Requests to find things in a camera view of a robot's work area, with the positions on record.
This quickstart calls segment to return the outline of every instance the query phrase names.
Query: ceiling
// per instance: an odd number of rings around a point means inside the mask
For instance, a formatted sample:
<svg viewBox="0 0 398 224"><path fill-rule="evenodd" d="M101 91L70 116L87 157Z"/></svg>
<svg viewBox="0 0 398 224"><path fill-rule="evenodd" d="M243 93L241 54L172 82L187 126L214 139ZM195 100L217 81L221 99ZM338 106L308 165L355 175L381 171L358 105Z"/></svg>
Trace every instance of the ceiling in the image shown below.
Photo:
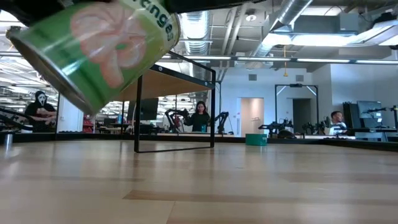
<svg viewBox="0 0 398 224"><path fill-rule="evenodd" d="M232 53L235 55L238 52L251 52L262 42L262 25L266 16L276 12L280 8L282 0L268 0L257 4L250 3L248 9L255 9L256 20L243 20L238 32L237 40L232 47ZM398 3L396 1L384 0L314 0L310 7L308 7L303 15L318 15L318 16L335 16L346 11L349 13L372 12L376 9L392 8ZM226 32L226 25L230 18L231 9L217 9L211 11L210 21L210 37L206 40L210 42L210 55L220 55L223 46L224 35ZM10 26L18 25L16 18L6 12L0 13L0 52L15 52L16 49L12 46L10 41L5 37L6 31ZM183 41L181 41L174 51L180 54L186 54L186 49ZM339 47L302 47L296 45L287 45L285 47L273 47L271 54L275 57L320 57L320 58L385 58L391 54L389 47L372 46L372 47L355 47L350 48L349 54L346 49ZM284 68L285 63L274 62L271 69L278 70ZM308 72L317 69L322 64L312 63L288 63L289 68L307 68ZM179 72L189 73L183 71L188 66L184 63L175 63L171 65L172 69ZM49 96L49 102L57 105L58 93L49 84L41 78L23 58L17 57L0 57L0 106L7 106L14 110L23 111L26 104L34 100L33 94L37 90L45 91ZM178 108L188 108L193 111L193 105L196 103L192 95L182 95L184 101L177 100ZM175 107L175 97L160 98L159 111L165 111L168 108ZM106 110L103 110L100 116L109 116L118 114L121 111L121 102L112 102L107 105Z"/></svg>

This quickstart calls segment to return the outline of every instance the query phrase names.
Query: black metal frame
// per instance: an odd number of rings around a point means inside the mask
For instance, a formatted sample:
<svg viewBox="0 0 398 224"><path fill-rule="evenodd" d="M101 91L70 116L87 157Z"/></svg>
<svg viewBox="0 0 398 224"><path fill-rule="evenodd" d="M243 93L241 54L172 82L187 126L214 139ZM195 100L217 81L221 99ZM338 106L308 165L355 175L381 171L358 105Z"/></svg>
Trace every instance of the black metal frame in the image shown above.
<svg viewBox="0 0 398 224"><path fill-rule="evenodd" d="M186 81L190 81L199 85L206 86L208 88L211 88L211 114L210 114L210 146L209 147L190 147L190 148L183 148L183 149L166 149L166 150L159 150L159 151L140 151L139 150L139 141L140 141L140 113L136 113L135 121L134 121L134 152L136 153L150 153L150 152L170 152L170 151L183 151L183 150L191 150L191 149L208 149L208 148L213 148L215 145L215 107L216 107L216 71L214 71L211 68L208 68L200 63L197 63L193 60L190 60L186 57L183 57L179 54L176 54L174 52L169 52L170 55L177 57L179 59L185 60L187 62L190 62L200 68L203 68L209 72L211 72L211 83L208 83L207 81L199 80L197 78L190 77L188 75L182 75L178 72L175 72L173 70L168 70L169 75L175 75L178 76L179 78L186 79ZM152 66L152 69L156 70L167 70L166 68L160 67L158 65ZM138 83L137 83L137 99L136 99L136 111L141 110L141 98L142 98L142 76L139 77Z"/></svg>
<svg viewBox="0 0 398 224"><path fill-rule="evenodd" d="M318 85L301 85L301 84L276 84L275 85L275 122L278 123L278 87L279 86L287 86L291 88L302 88L302 87L314 87L315 88L315 93L317 94L317 123L319 123L319 91L318 91Z"/></svg>

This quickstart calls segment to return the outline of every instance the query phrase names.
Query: doorway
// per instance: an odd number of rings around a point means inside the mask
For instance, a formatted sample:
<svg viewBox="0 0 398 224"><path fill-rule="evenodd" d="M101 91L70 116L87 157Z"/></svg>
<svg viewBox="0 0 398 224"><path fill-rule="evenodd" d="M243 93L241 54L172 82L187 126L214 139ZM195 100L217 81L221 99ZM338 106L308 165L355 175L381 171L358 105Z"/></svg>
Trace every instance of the doorway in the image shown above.
<svg viewBox="0 0 398 224"><path fill-rule="evenodd" d="M258 129L264 122L263 98L241 98L240 112L240 136L263 133Z"/></svg>
<svg viewBox="0 0 398 224"><path fill-rule="evenodd" d="M305 133L303 125L311 122L311 99L293 99L293 130Z"/></svg>

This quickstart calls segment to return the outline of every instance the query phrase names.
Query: green bin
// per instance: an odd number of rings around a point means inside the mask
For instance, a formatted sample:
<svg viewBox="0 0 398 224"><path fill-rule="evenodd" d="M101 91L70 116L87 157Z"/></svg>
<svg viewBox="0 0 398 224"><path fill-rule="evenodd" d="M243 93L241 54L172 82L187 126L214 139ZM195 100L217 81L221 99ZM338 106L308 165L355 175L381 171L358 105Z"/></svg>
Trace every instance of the green bin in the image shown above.
<svg viewBox="0 0 398 224"><path fill-rule="evenodd" d="M246 134L247 146L267 146L266 134Z"/></svg>

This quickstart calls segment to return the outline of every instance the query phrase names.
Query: wooden tabletop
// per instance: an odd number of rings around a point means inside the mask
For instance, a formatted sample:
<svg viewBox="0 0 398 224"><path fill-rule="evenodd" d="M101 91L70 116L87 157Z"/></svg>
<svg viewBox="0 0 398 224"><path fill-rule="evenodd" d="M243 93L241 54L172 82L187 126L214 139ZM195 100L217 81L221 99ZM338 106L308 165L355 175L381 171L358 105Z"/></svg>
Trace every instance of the wooden tabletop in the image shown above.
<svg viewBox="0 0 398 224"><path fill-rule="evenodd" d="M210 82L193 78L159 65L153 65L150 70L143 74L142 99L207 91L214 87ZM115 97L114 100L132 101L136 100L136 97L137 82L134 82L124 89L119 96Z"/></svg>

